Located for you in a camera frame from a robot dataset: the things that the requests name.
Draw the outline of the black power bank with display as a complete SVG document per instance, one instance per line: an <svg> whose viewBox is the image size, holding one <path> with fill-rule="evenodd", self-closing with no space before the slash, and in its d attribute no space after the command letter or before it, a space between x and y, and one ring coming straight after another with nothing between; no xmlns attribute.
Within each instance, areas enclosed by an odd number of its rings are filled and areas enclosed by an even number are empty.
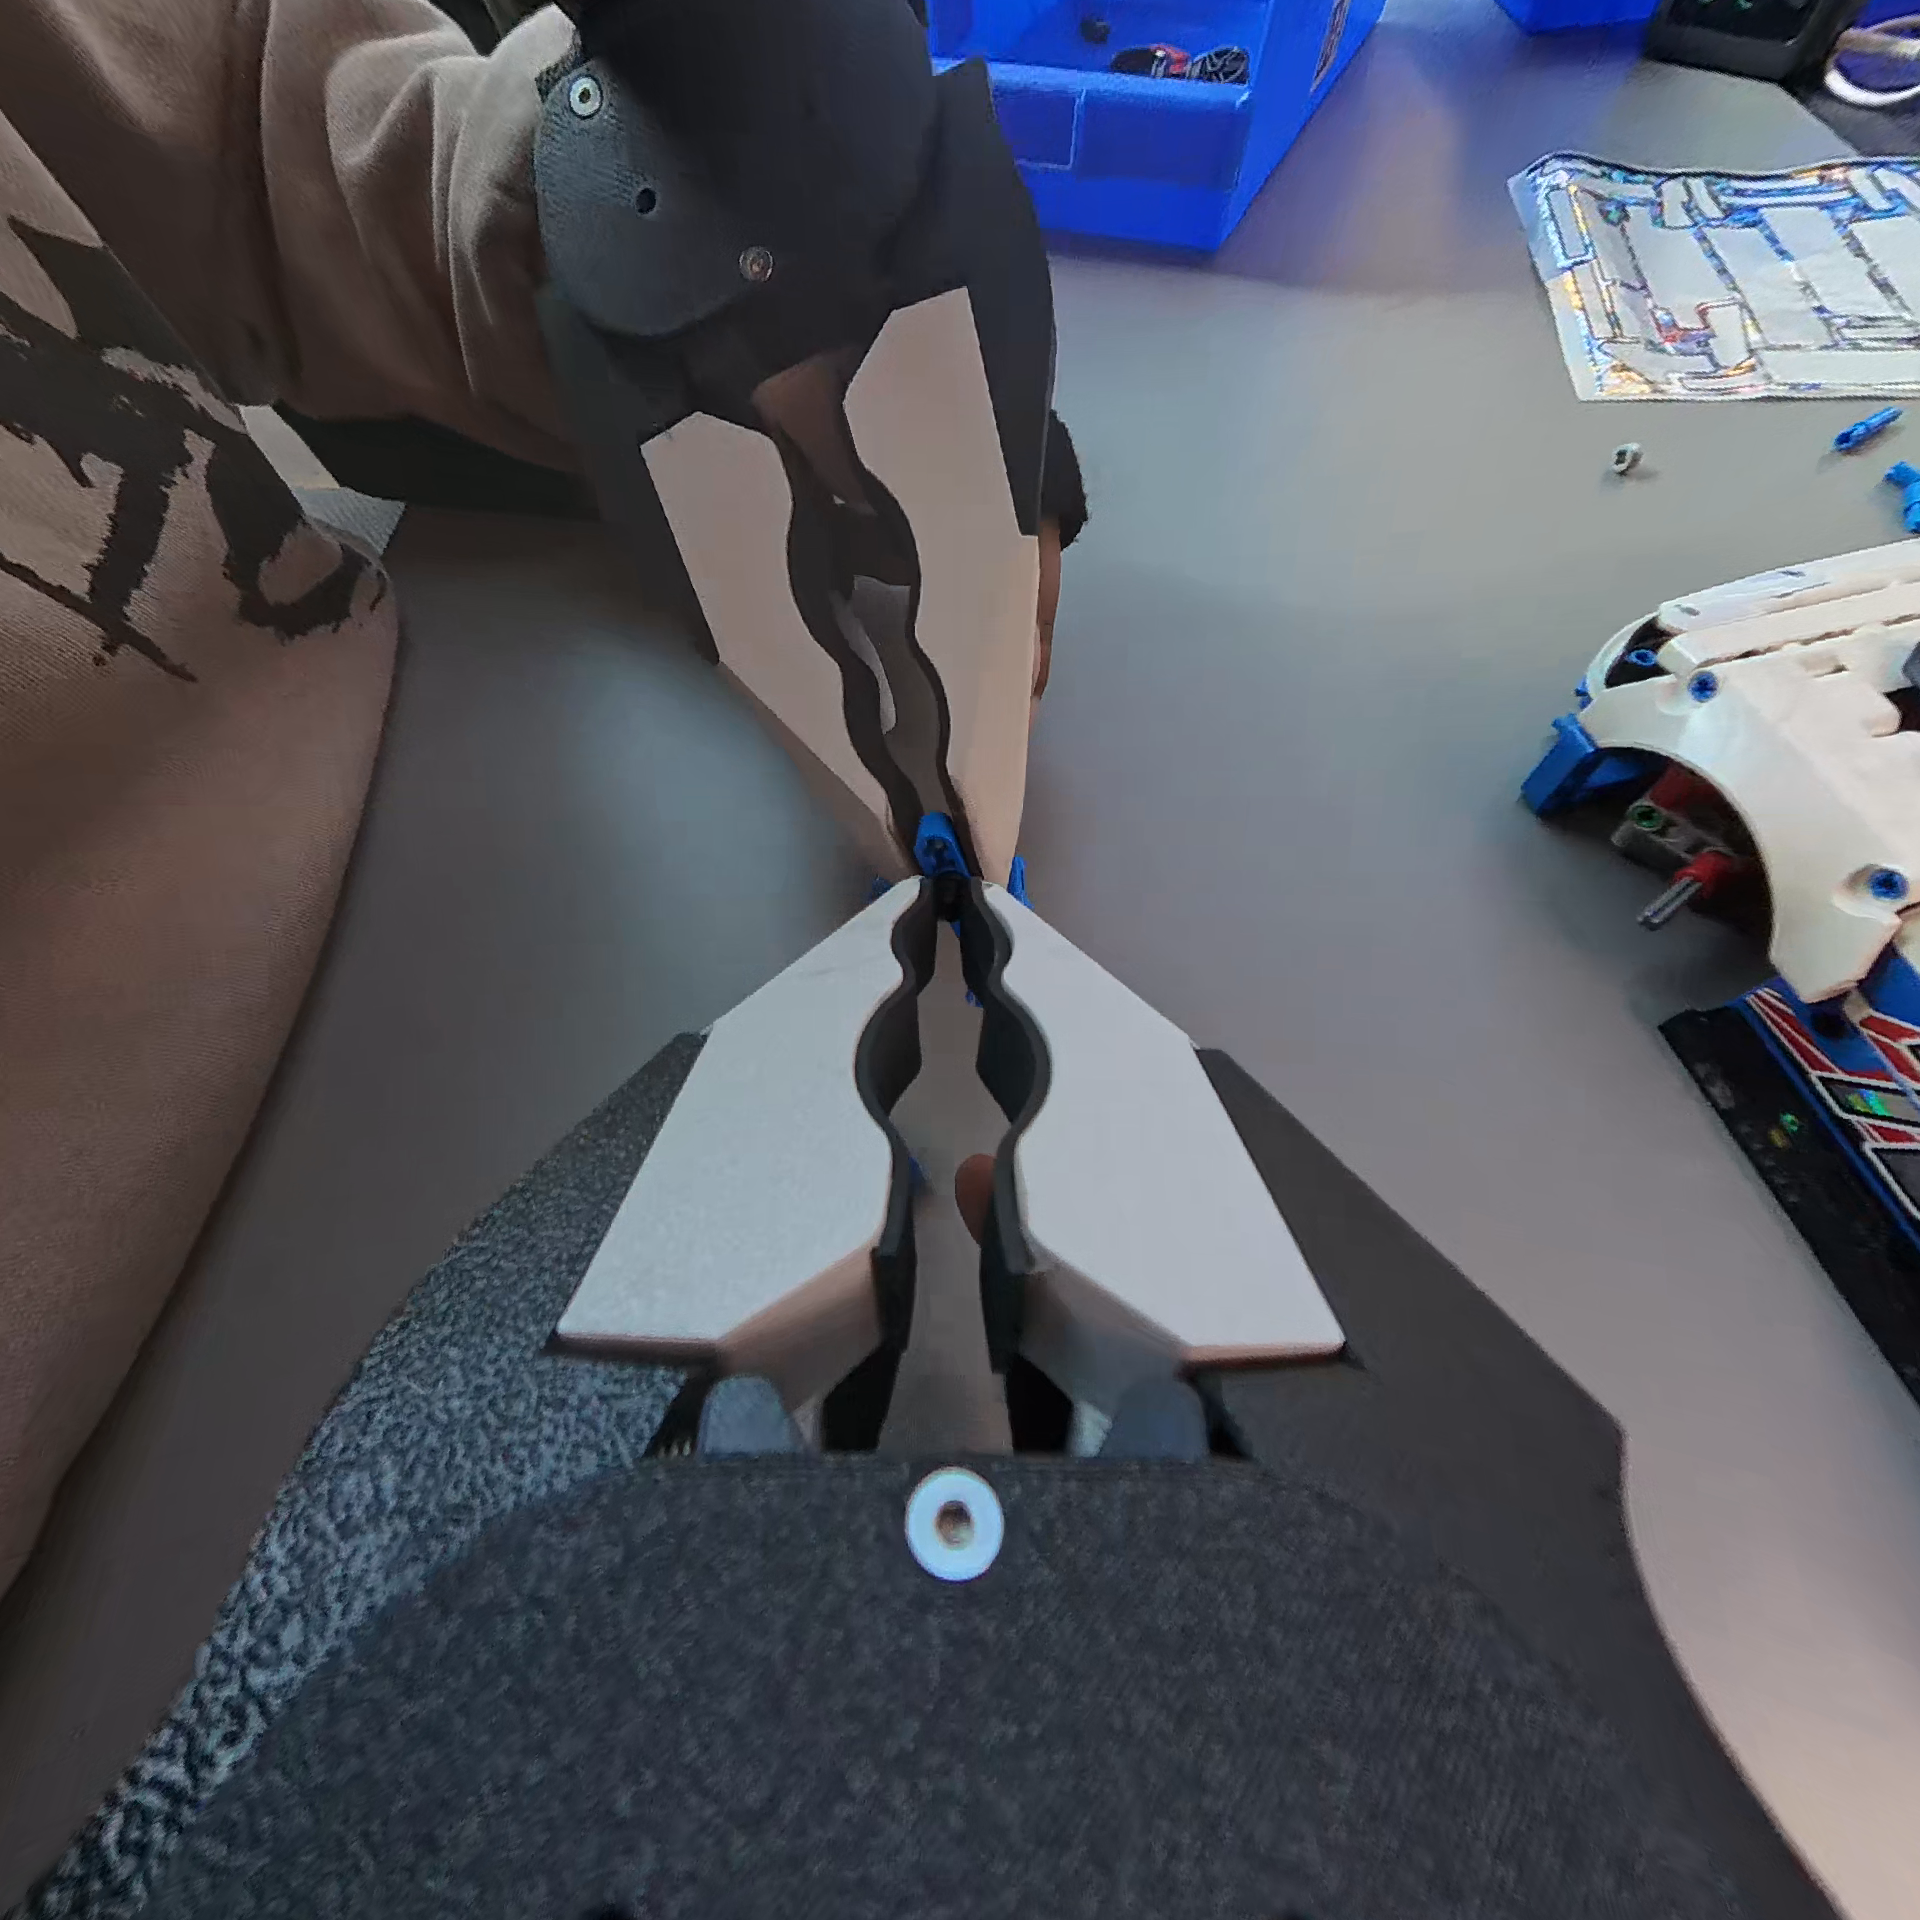
<svg viewBox="0 0 1920 1920"><path fill-rule="evenodd" d="M1866 3L1663 3L1641 41L1650 62L1743 80L1819 80Z"/></svg>

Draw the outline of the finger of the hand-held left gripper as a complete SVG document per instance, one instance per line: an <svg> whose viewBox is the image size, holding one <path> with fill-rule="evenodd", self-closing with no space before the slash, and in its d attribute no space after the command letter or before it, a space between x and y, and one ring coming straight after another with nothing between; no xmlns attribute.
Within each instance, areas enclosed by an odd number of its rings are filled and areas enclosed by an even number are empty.
<svg viewBox="0 0 1920 1920"><path fill-rule="evenodd" d="M859 462L913 536L915 642L945 696L954 819L983 881L1005 884L1025 816L1041 543L1017 524L970 292L892 313L844 412Z"/></svg>
<svg viewBox="0 0 1920 1920"><path fill-rule="evenodd" d="M643 459L721 665L885 873L941 809L941 399L753 394Z"/></svg>

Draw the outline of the person's left forearm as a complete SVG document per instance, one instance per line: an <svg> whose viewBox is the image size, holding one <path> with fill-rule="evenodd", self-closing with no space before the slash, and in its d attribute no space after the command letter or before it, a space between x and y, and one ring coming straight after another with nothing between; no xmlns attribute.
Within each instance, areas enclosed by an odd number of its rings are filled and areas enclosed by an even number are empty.
<svg viewBox="0 0 1920 1920"><path fill-rule="evenodd" d="M425 3L7 3L5 119L212 382L579 473L532 146L560 7L492 54Z"/></svg>

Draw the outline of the grey desk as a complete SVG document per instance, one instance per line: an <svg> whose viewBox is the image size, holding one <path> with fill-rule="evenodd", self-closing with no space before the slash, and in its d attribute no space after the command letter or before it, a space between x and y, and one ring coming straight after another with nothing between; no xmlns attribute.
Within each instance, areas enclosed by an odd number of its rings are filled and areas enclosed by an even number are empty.
<svg viewBox="0 0 1920 1920"><path fill-rule="evenodd" d="M1057 256L1039 912L1224 1047L1603 1402L1650 1596L1850 1916L1916 1916L1916 1403L1650 1024L1745 971L1528 816L1594 651L1888 537L1843 403L1572 399L1506 180L1777 171L1777 88L1389 6L1205 266ZM1610 473L1613 447L1643 462ZM377 1329L868 878L595 527L410 512L370 825L200 1259L5 1609L5 1905L188 1678Z"/></svg>

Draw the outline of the person's beige sweatshirt torso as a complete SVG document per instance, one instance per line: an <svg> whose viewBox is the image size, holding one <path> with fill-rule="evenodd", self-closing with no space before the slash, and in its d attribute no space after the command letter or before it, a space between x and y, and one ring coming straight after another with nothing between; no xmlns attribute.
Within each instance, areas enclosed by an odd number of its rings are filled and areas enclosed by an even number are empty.
<svg viewBox="0 0 1920 1920"><path fill-rule="evenodd" d="M2 263L12 1590L273 1081L397 618L12 126Z"/></svg>

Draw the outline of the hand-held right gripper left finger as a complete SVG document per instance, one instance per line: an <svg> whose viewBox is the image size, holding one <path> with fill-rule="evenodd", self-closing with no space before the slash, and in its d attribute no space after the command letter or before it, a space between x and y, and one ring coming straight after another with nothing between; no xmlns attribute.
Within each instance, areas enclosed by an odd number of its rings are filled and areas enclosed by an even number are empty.
<svg viewBox="0 0 1920 1920"><path fill-rule="evenodd" d="M917 1300L915 1159L939 899L904 881L714 1023L560 1315L560 1351L759 1377L876 1449Z"/></svg>

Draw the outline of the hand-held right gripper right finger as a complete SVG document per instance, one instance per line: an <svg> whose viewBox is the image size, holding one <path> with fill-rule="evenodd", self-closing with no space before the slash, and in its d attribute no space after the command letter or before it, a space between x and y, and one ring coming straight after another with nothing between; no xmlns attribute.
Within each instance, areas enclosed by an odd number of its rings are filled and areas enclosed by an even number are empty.
<svg viewBox="0 0 1920 1920"><path fill-rule="evenodd" d="M1017 1449L1139 1385L1343 1356L1346 1337L1192 1038L1004 888L961 889L1004 1131L981 1318Z"/></svg>

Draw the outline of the sticker sheet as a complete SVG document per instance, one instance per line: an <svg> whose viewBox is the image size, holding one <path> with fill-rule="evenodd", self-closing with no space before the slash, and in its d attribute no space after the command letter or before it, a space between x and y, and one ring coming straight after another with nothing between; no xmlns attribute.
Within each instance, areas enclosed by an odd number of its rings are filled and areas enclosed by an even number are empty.
<svg viewBox="0 0 1920 1920"><path fill-rule="evenodd" d="M1506 184L1583 400L1913 400L1919 160Z"/></svg>

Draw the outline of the blue open-front storage bin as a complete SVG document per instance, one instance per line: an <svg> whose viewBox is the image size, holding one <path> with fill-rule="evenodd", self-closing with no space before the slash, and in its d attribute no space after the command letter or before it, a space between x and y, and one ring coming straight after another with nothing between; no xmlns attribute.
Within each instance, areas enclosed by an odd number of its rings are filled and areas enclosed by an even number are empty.
<svg viewBox="0 0 1920 1920"><path fill-rule="evenodd" d="M1371 38L1383 3L925 3L979 59L1049 234L1217 252Z"/></svg>

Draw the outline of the toy brick race car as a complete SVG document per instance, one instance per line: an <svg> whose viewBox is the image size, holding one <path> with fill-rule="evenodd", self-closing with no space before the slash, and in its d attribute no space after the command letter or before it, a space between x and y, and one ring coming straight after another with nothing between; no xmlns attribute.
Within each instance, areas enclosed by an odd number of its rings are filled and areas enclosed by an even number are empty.
<svg viewBox="0 0 1920 1920"><path fill-rule="evenodd" d="M1919 1392L1916 539L1681 595L1620 630L1520 785L1613 814L1762 977L1659 1032L1909 1398Z"/></svg>

